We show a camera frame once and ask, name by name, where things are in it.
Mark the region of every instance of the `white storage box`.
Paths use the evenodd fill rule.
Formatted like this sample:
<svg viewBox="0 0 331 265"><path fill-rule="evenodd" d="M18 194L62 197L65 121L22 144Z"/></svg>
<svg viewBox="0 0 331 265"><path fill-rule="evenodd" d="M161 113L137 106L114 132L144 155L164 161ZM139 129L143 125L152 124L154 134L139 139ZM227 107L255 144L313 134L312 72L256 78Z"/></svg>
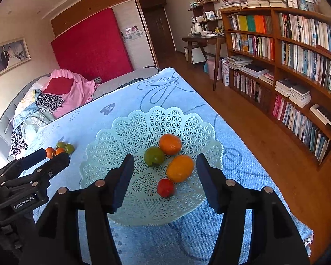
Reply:
<svg viewBox="0 0 331 265"><path fill-rule="evenodd" d="M185 59L188 61L189 50L186 47L184 48L184 50L185 50ZM201 52L201 49L199 47L192 49L191 53L192 53L191 63L201 63L206 61L204 54Z"/></svg>

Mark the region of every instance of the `green tomato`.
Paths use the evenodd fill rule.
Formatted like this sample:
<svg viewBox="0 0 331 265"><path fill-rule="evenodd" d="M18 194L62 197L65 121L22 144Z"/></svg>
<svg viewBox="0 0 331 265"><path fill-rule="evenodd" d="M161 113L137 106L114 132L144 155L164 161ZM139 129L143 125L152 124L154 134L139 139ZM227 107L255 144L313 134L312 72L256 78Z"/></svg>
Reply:
<svg viewBox="0 0 331 265"><path fill-rule="evenodd" d="M63 141L59 141L59 142L56 144L56 146L57 146L57 147L65 148L66 143L64 143Z"/></svg>
<svg viewBox="0 0 331 265"><path fill-rule="evenodd" d="M149 147L145 151L144 160L148 166L160 166L164 159L163 151L157 146Z"/></svg>
<svg viewBox="0 0 331 265"><path fill-rule="evenodd" d="M75 148L72 144L68 143L67 145L65 145L65 151L68 154L72 154L75 151Z"/></svg>

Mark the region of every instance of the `light blue tablecloth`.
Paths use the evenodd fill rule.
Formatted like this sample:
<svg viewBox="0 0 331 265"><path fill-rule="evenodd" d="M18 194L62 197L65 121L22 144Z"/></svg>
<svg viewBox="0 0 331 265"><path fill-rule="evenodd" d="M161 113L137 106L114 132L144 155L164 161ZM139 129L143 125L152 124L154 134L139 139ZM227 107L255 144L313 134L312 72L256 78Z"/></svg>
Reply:
<svg viewBox="0 0 331 265"><path fill-rule="evenodd" d="M247 188L261 190L266 185L271 186L288 209L278 187L238 135L172 68L106 94L39 130L37 139L27 154L40 148L55 146L59 140L76 147L70 165L51 180L51 186L48 188L49 197L62 186L70 190L80 188L79 167L81 162L87 159L87 145L94 141L99 130L111 128L117 117L126 117L133 110L148 112L154 106L175 106L185 114L199 114L203 121L214 126L216 139L223 144L222 164L225 176ZM43 208L44 206L35 210L36 220ZM90 263L83 212L80 212L80 217L81 251L85 262ZM312 238L313 231L292 217L302 239ZM193 212L165 226L125 227L112 221L110 226L120 258L125 265L203 265L208 263L212 254L221 221L222 215L216 215L205 201ZM251 211L248 210L240 263L247 260L251 221Z"/></svg>

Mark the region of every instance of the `bookshelf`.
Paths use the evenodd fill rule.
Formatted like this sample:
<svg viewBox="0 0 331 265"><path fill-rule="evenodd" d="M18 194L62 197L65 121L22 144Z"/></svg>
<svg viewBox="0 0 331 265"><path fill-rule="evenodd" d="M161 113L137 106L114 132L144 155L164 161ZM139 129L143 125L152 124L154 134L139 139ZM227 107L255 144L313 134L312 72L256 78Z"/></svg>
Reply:
<svg viewBox="0 0 331 265"><path fill-rule="evenodd" d="M207 1L206 3L200 4L196 7L190 8L189 11L193 12L194 18L199 16L206 16L205 12L213 11L216 13L216 10L214 9L214 4L218 4L219 1ZM210 31L214 31L215 28L218 27L218 22L222 21L222 19L213 19L213 20L205 20L202 22L199 22L200 24L207 24L207 27Z"/></svg>
<svg viewBox="0 0 331 265"><path fill-rule="evenodd" d="M244 55L251 57L253 59L253 63L257 65L261 65L266 67L269 71L274 73L274 86L271 86L270 84L258 79L254 78L244 72L241 72L240 70L237 70L239 74L245 75L246 77L249 77L250 79L256 81L260 85L264 86L266 89L270 90L272 93L271 95L266 95L265 98L269 98L268 101L270 104L269 110L265 111L263 110L255 101L253 101L248 95L240 91L240 89L236 88L234 86L234 70L230 69L230 88L235 90L240 95L244 96L248 101L250 101L253 105L258 107L260 110L262 110L278 127L280 127L291 139L294 143L298 145L298 147L307 155L309 159L311 159L317 166L318 170L323 166L323 164L331 158L331 126L329 124L325 125L316 115L314 115L310 111L310 107L314 105L315 103L318 103L319 105L324 106L329 112L331 112L331 91L326 89L325 87L321 86L317 81L314 79L307 77L303 73L295 70L292 67L289 67L285 64L282 64L282 42L290 43L293 45L300 46L306 50L310 50L314 53L320 54L321 56L324 56L331 60L331 52L327 51L325 48L322 48L321 46L312 46L303 42L296 41L294 39L290 39L287 37L283 37L281 34L281 24L280 24L280 18L279 13L282 14L291 14L296 16L303 16L307 19L315 19L317 21L320 21L322 23L326 23L331 26L331 19L315 12L309 12L304 11L300 9L295 8L275 8L275 7L257 7L257 8L242 8L237 10L231 10L231 9L221 9L220 10L222 14L223 19L223 26L225 30L226 40L232 41L232 34L238 33L238 34L247 34L247 35L253 35L253 36L259 36L259 37L268 37L274 39L274 52L275 52L275 59L268 59L264 56L258 56L246 51L241 51L233 48L232 42L227 43L228 48L228 55L234 56L234 55ZM240 31L240 30L234 30L231 25L231 17L234 15L262 15L262 16L271 16L272 24L273 24L273 32L272 34L269 33L258 33L258 32L248 32L248 31ZM283 79L283 78L289 78L292 81L302 84L306 88L310 90L311 95L311 102L304 106L303 108L300 108L297 106L293 101L289 100L288 97L284 97L281 93L275 90L276 81ZM310 152L309 147L304 145L302 141L280 120L278 120L276 117L272 115L272 112L274 110L275 106L275 100L276 95L279 97L284 98L286 101L288 101L292 106L294 106L297 110L299 110L304 116L306 116L309 120L312 121L312 123L320 129L320 131L328 138L330 139L329 146L327 148L327 152L325 154L325 158L323 159L322 163L319 165L317 158L314 156L312 152Z"/></svg>

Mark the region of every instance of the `gray bed frame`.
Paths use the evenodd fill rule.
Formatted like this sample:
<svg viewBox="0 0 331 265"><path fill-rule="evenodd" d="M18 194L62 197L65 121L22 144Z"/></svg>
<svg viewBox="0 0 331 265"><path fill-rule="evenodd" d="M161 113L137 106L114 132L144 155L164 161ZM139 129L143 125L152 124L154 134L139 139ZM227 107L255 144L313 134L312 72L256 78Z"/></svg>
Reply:
<svg viewBox="0 0 331 265"><path fill-rule="evenodd" d="M103 96L106 93L110 93L123 85L127 85L134 80L140 78L149 78L157 74L159 69L155 66L138 69L128 74L122 75L110 81L107 81L99 86L94 92L93 99ZM13 117L18 103L24 98L25 94L31 88L31 86L39 80L41 77L36 78L27 84L15 98L10 102L7 109L4 111L0 118L0 155L7 161L12 161L14 158L9 155L11 148L11 137L13 131Z"/></svg>

